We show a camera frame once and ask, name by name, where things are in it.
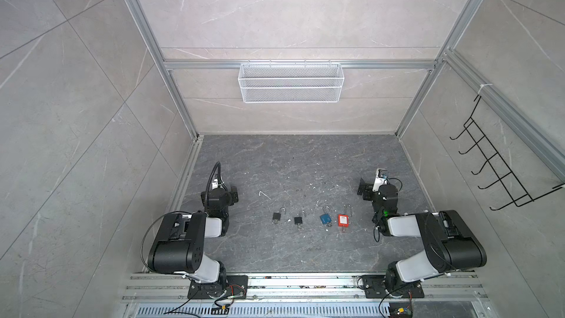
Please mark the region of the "blue padlock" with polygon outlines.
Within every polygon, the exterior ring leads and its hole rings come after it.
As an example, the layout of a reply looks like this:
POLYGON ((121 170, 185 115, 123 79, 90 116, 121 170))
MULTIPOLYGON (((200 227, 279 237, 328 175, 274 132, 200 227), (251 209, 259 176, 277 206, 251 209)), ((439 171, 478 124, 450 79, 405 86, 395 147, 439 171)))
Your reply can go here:
POLYGON ((330 215, 330 207, 324 206, 322 210, 323 210, 323 214, 320 216, 321 223, 322 225, 330 228, 333 225, 332 218, 330 215))

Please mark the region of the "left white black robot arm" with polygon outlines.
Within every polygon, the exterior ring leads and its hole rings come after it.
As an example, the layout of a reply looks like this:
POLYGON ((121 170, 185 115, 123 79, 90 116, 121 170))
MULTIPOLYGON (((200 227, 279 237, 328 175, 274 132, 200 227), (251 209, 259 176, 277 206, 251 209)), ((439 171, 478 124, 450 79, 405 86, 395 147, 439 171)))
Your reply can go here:
POLYGON ((238 202, 235 186, 203 191, 201 199, 208 213, 174 212, 163 217, 147 258, 151 272, 164 275, 186 275, 197 284, 227 287, 222 262, 210 259, 204 250, 205 240, 226 235, 229 207, 238 202))

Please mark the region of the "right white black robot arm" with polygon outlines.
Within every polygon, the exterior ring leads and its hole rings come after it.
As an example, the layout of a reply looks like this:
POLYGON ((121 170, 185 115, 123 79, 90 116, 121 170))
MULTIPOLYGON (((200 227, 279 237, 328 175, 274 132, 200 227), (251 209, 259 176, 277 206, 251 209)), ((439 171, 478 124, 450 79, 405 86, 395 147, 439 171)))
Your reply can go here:
POLYGON ((398 213, 398 188, 388 179, 374 183, 360 180, 357 194, 372 203, 374 239, 413 237, 422 240, 419 253, 388 265, 384 285, 387 292, 400 291, 416 282, 442 274, 486 265, 482 244, 455 210, 398 213))

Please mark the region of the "red padlock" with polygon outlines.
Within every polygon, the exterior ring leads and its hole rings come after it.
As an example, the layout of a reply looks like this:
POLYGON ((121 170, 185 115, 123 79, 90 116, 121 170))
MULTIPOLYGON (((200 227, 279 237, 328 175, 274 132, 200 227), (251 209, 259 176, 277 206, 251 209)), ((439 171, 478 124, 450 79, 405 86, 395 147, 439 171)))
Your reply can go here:
POLYGON ((346 229, 350 226, 350 217, 353 215, 353 209, 350 204, 344 206, 344 211, 338 215, 338 226, 341 232, 345 233, 346 229))

